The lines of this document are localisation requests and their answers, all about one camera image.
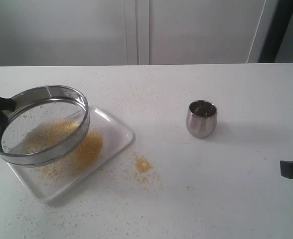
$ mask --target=cup rim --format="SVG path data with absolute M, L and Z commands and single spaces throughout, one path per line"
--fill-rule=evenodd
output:
M 191 109 L 192 104 L 195 104 L 195 103 L 198 103 L 198 102 L 206 102 L 206 103 L 209 103 L 210 105 L 212 105 L 212 106 L 215 108 L 215 113 L 212 114 L 211 116 L 207 116 L 207 117 L 198 116 L 198 115 L 197 115 L 196 113 L 194 113 L 194 112 L 192 111 L 192 109 Z M 201 119 L 208 119 L 208 118 L 211 118 L 211 117 L 217 115 L 217 107 L 216 107 L 216 105 L 213 104 L 212 102 L 209 102 L 209 101 L 206 101 L 206 100 L 196 100 L 196 101 L 193 101 L 192 103 L 190 103 L 190 105 L 189 105 L 189 107 L 188 107 L 188 110 L 190 111 L 190 113 L 191 113 L 193 116 L 195 116 L 195 117 L 197 117 L 197 118 L 201 118 Z

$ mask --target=plastic tray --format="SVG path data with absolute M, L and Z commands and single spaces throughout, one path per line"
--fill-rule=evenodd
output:
M 75 175 L 68 174 L 49 178 L 39 171 L 40 167 L 26 168 L 8 164 L 25 188 L 38 201 L 50 203 L 55 200 L 132 142 L 133 132 L 121 122 L 98 108 L 91 108 L 89 111 L 89 132 L 93 130 L 95 133 L 99 133 L 103 137 L 103 146 L 99 157 L 85 170 Z

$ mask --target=metal cup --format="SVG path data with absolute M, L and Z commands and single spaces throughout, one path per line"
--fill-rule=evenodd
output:
M 197 138 L 209 136 L 215 129 L 217 108 L 208 101 L 194 101 L 190 104 L 186 116 L 186 128 Z

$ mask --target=table surface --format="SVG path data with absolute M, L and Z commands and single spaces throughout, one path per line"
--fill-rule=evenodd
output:
M 293 239 L 293 64 L 0 67 L 0 96 L 67 85 L 135 132 L 134 143 L 52 205 L 0 159 L 0 238 Z M 189 103 L 216 104 L 206 139 Z M 153 166 L 145 183 L 135 159 Z

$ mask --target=cabinet door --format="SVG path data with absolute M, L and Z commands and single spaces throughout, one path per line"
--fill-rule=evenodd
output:
M 0 0 L 0 66 L 135 65 L 135 0 Z
M 277 4 L 277 0 L 137 1 L 149 6 L 141 10 L 138 4 L 142 17 L 137 16 L 142 24 L 149 13 L 149 42 L 139 43 L 139 48 L 148 50 L 150 64 L 257 62 Z

